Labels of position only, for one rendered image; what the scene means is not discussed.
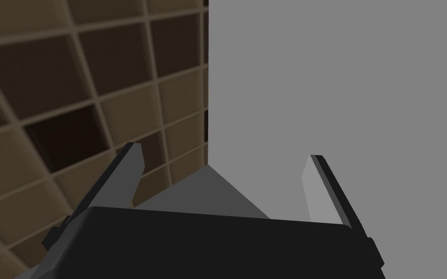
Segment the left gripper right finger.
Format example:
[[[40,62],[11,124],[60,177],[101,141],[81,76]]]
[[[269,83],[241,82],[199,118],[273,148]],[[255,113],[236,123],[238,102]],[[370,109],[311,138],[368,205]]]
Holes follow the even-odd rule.
[[[342,224],[360,229],[360,220],[348,201],[326,159],[309,155],[302,183],[312,222]]]

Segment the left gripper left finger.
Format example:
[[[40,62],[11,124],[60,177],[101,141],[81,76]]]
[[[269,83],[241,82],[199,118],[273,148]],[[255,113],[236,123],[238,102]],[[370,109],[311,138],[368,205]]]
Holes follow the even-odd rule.
[[[69,220],[72,221],[89,207],[129,208],[144,167],[141,145],[126,143],[92,185]]]

